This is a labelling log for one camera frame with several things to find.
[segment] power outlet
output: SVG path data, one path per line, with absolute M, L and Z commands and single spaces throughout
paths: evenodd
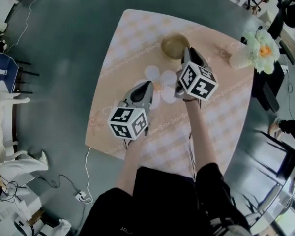
M 80 191 L 76 196 L 75 198 L 78 200 L 78 201 L 83 201 L 83 199 L 86 197 L 86 193 L 84 191 Z

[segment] checkered tablecloth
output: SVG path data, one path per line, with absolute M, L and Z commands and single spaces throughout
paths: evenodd
M 160 50 L 162 38 L 184 34 L 216 74 L 219 88 L 202 103 L 210 138 L 224 173 L 236 148 L 250 100 L 253 68 L 234 70 L 229 56 L 242 44 L 199 24 L 158 13 L 126 10 L 107 51 L 90 111 L 86 145 L 123 159 L 123 140 L 107 126 L 110 110 L 143 80 L 154 84 L 152 119 L 141 151 L 141 165 L 191 177 L 190 123 L 185 105 L 173 99 L 180 61 L 168 60 Z

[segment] white vase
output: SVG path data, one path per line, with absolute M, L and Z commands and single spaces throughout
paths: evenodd
M 251 65 L 248 59 L 249 48 L 244 46 L 238 52 L 232 54 L 229 59 L 229 64 L 234 69 L 241 69 Z

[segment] brown bowl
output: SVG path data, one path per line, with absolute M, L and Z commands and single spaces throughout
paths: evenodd
M 161 43 L 163 54 L 170 59 L 181 59 L 182 52 L 186 46 L 190 48 L 188 39 L 179 33 L 165 36 Z

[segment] white shoe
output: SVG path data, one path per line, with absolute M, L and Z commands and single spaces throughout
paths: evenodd
M 40 159 L 38 161 L 41 162 L 41 163 L 47 164 L 47 166 L 48 166 L 47 156 L 46 156 L 45 152 L 42 151 L 41 157 L 40 157 Z
M 281 119 L 279 117 L 275 118 L 274 122 L 270 125 L 268 134 L 277 140 L 281 139 L 282 130 L 279 127 Z

